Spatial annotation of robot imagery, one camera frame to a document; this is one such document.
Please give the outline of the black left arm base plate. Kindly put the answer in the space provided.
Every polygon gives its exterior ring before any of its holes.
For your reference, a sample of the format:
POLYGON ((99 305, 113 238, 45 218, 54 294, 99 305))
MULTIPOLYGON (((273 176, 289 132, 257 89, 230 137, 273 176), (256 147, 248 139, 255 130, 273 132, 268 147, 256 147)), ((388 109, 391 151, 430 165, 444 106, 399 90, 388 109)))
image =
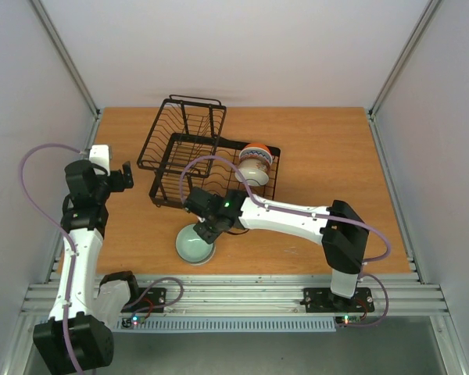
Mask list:
POLYGON ((162 313, 163 304, 166 302, 166 288, 153 287, 137 304, 123 308, 122 313, 162 313))

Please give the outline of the plain white bowl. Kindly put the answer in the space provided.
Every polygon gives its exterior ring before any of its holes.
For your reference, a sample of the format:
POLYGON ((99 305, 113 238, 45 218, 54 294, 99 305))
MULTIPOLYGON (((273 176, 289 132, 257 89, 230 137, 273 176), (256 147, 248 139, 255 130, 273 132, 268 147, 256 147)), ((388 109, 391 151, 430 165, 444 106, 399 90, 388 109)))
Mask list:
POLYGON ((269 182, 269 165, 259 159, 246 159, 238 164, 238 169, 250 186, 263 186, 269 182))

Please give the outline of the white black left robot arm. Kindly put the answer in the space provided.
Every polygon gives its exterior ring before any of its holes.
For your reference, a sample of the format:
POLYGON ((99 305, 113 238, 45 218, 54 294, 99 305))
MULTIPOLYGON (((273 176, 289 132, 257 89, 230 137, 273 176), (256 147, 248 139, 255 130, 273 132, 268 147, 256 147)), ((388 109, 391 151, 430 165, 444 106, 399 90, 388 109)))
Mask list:
POLYGON ((95 283, 109 213, 106 201, 134 186, 130 163, 119 170, 88 159, 65 168, 69 189, 60 221, 64 240, 62 275, 48 319, 34 328, 33 342, 52 374, 82 374, 113 360, 112 328, 121 310, 141 304, 142 293, 131 271, 95 283))

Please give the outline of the light green ceramic bowl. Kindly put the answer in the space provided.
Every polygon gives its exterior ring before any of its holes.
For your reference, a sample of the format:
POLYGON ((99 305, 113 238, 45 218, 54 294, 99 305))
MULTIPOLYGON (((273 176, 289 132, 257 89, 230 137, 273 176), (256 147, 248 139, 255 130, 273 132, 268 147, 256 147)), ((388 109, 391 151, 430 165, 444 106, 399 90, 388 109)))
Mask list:
POLYGON ((209 262, 215 254, 215 244, 207 244, 190 224, 177 234, 175 248, 178 256, 188 264, 200 266, 209 262))

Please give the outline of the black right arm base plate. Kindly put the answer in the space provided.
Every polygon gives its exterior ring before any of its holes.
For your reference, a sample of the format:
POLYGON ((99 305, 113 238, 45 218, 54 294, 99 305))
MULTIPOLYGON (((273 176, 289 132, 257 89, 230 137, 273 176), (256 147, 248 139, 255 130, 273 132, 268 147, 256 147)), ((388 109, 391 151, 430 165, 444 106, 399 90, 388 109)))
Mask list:
POLYGON ((300 302, 307 313, 372 313, 375 311, 370 288, 358 287, 351 298, 340 297, 327 287, 303 289, 300 302))

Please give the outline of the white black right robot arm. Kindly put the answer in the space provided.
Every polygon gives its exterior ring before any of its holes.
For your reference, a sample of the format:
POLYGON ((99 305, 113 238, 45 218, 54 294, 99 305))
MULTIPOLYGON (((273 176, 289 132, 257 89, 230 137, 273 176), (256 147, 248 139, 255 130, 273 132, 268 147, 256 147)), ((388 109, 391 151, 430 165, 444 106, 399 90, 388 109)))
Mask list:
POLYGON ((274 202, 239 190, 229 190, 221 197, 194 187, 183 209, 199 218, 194 231, 208 244, 235 228, 270 230, 321 246, 332 270, 329 303, 343 310, 356 302, 369 230, 363 228, 363 221, 346 202, 335 200, 329 207, 313 208, 274 202))

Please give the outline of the red patterned bowl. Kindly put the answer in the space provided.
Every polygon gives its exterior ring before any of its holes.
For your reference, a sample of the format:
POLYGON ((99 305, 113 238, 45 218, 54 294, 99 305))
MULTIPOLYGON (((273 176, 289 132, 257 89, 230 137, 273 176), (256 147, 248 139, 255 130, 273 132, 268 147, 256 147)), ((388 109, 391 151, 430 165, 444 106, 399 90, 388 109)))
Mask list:
POLYGON ((270 167, 273 163, 273 156, 266 152, 259 151, 257 149, 241 151, 239 154, 239 162, 242 163, 249 159, 256 159, 264 163, 267 167, 270 167))

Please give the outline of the white bowl with orange outside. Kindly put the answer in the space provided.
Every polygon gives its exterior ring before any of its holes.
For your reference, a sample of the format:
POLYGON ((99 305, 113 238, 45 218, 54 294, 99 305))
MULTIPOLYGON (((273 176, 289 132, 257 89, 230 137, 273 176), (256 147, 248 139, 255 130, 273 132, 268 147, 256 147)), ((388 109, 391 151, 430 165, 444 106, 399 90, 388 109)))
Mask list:
POLYGON ((245 150, 253 150, 253 149, 257 149, 259 151, 271 154, 270 149, 262 143, 249 143, 242 150, 245 151, 245 150))

